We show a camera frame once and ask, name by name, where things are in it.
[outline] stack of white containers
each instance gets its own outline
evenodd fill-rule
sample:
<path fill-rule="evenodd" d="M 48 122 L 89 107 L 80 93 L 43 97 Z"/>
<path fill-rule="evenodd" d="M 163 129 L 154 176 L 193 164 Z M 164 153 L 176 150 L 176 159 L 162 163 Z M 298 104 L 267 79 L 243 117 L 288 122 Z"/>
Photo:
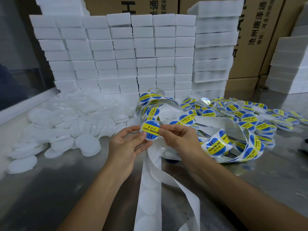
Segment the stack of white containers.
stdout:
<path fill-rule="evenodd" d="M 244 0 L 200 1 L 187 11 L 197 15 L 192 90 L 201 97 L 224 96 L 243 5 Z"/>
<path fill-rule="evenodd" d="M 286 94 L 308 92 L 308 36 L 279 39 L 266 85 Z"/>

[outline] metal table surface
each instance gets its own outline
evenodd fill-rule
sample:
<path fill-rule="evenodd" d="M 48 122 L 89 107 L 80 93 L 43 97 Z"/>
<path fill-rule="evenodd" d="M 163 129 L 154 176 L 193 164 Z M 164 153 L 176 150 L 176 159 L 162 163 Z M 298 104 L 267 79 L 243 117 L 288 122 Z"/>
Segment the metal table surface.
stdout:
<path fill-rule="evenodd" d="M 234 92 L 233 97 L 260 102 L 269 108 L 294 110 L 308 117 L 308 93 L 285 95 L 274 91 L 256 91 L 253 97 Z M 308 217 L 308 155 L 300 151 L 308 128 L 296 126 L 293 132 L 277 130 L 276 147 L 255 161 L 225 164 L 260 191 Z M 38 155 L 33 170 L 7 175 L 0 181 L 0 231 L 55 230 L 87 190 L 104 165 L 108 138 L 100 139 L 102 151 L 90 158 L 80 150 L 46 159 Z M 144 153 L 136 159 L 132 174 L 121 186 L 111 206 L 104 231 L 133 230 Z M 245 230 L 236 216 L 182 163 L 162 160 L 162 169 L 195 193 L 201 202 L 201 230 Z M 162 187 L 163 230 L 178 230 L 192 216 L 183 194 L 173 187 Z"/>

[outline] circular label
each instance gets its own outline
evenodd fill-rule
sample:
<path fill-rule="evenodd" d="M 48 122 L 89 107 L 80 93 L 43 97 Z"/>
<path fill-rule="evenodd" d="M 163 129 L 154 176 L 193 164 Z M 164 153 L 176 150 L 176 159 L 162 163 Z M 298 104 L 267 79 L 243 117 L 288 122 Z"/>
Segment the circular label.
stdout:
<path fill-rule="evenodd" d="M 211 155 L 223 155 L 226 152 L 226 146 L 217 138 L 212 138 L 206 143 L 206 149 Z"/>

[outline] labeled lid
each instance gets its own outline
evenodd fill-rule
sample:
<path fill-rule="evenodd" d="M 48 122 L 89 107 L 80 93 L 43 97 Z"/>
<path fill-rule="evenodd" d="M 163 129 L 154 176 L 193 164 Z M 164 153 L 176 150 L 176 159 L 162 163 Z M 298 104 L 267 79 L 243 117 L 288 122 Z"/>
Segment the labeled lid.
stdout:
<path fill-rule="evenodd" d="M 147 137 L 145 138 L 148 141 L 153 141 L 157 139 L 159 136 L 160 125 L 156 121 L 145 121 L 141 124 L 140 132 L 144 131 L 147 133 Z"/>

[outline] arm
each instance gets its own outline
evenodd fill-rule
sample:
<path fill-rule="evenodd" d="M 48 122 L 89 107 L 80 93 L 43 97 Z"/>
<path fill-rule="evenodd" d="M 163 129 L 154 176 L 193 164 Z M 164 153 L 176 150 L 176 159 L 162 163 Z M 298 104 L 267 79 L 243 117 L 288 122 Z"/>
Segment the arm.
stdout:
<path fill-rule="evenodd" d="M 140 126 L 125 128 L 109 142 L 109 154 L 104 167 L 58 231 L 102 230 L 120 186 L 133 170 L 136 156 L 152 145 L 152 142 L 144 140 L 145 132 L 124 138 L 138 130 Z"/>
<path fill-rule="evenodd" d="M 193 128 L 162 125 L 160 135 L 249 230 L 308 230 L 306 217 L 256 190 L 210 158 Z"/>

